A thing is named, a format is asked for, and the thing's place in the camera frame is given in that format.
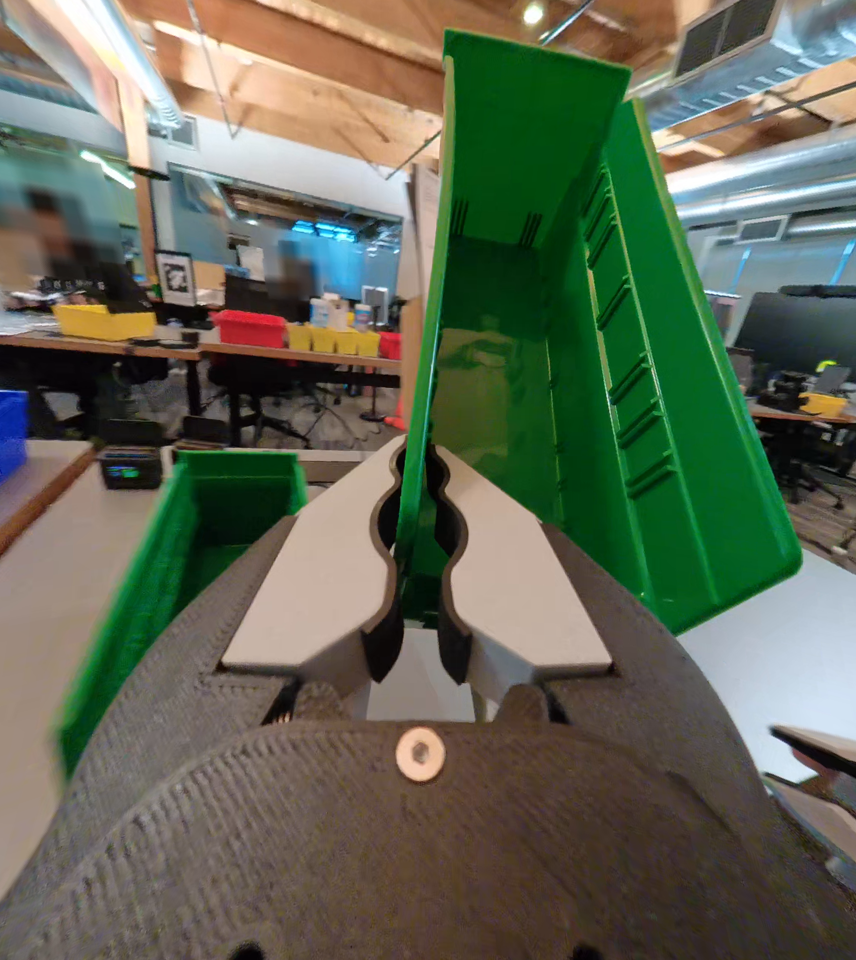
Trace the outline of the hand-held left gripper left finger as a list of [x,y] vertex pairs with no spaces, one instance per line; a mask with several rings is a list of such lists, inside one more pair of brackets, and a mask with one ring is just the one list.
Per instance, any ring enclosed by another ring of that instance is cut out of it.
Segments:
[[329,685],[386,678],[405,632],[394,547],[406,453],[395,438],[298,512],[224,668]]

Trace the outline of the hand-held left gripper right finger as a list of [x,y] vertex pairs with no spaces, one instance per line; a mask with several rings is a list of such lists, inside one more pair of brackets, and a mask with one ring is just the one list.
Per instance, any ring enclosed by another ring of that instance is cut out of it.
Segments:
[[607,672],[611,654],[538,517],[445,447],[430,448],[427,481],[451,679],[498,703],[518,685]]

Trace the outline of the green plastic bin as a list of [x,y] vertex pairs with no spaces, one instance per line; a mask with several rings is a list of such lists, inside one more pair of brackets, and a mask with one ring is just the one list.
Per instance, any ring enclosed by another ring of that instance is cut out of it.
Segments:
[[183,451],[64,702],[56,743],[64,780],[146,651],[281,519],[308,502],[291,450]]
[[427,451],[561,531],[683,633],[802,550],[747,412],[631,69],[446,30],[434,261],[401,544]]

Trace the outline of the grey desk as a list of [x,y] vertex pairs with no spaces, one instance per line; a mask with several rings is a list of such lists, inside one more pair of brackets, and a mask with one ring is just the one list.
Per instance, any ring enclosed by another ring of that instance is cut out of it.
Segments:
[[[55,726],[159,498],[89,467],[0,558],[0,898],[62,793]],[[856,575],[807,553],[794,578],[681,639],[762,771],[805,777],[773,725],[856,740]]]
[[80,440],[30,439],[26,462],[0,486],[0,559],[95,460]]

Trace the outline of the black battery charger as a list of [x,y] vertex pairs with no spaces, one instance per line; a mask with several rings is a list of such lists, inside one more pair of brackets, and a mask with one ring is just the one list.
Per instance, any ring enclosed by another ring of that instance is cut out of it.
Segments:
[[161,450],[155,446],[107,445],[98,453],[98,464],[110,491],[154,491],[164,480]]

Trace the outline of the row of small yellow bins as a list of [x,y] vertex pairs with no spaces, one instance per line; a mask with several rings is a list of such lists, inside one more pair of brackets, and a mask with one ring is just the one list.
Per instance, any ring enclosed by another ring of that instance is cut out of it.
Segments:
[[289,322],[286,336],[288,348],[296,352],[365,358],[380,356],[381,334],[374,330],[353,327],[340,330]]

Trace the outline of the black office chair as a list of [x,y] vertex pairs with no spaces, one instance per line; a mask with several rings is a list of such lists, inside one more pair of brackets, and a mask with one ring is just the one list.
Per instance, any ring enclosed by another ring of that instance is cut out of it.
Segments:
[[748,412],[758,429],[775,481],[791,505],[804,492],[822,493],[843,509],[839,494],[826,486],[812,469],[825,469],[846,477],[856,462],[856,414],[847,411],[834,418],[803,414],[793,410],[753,404]]

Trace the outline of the marker tag sign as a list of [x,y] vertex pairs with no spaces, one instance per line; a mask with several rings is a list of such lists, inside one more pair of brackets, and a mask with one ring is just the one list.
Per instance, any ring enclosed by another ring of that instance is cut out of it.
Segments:
[[162,302],[169,306],[197,306],[192,255],[181,250],[157,248],[155,264]]

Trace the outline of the black monitor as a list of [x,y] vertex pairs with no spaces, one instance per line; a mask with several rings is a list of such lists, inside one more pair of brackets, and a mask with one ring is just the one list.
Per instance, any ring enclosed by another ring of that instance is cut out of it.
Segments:
[[822,362],[834,361],[856,383],[856,296],[758,292],[734,347],[773,373],[812,375]]

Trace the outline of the ceiling vent grille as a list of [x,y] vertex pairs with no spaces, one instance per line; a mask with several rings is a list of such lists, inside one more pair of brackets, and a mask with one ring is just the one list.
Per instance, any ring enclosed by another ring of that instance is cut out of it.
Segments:
[[779,17],[779,1],[730,1],[688,24],[674,57],[673,82],[686,81],[758,42],[766,41]]

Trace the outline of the silver air duct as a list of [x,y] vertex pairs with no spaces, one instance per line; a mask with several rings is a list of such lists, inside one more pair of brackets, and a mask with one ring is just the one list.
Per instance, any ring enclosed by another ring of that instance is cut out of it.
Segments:
[[158,123],[181,128],[184,114],[122,2],[79,1],[74,2],[74,10],[95,51],[118,76],[133,82]]
[[856,58],[856,1],[779,1],[767,40],[687,80],[636,90],[653,132],[729,107],[828,66]]
[[856,124],[669,174],[689,227],[856,202]]

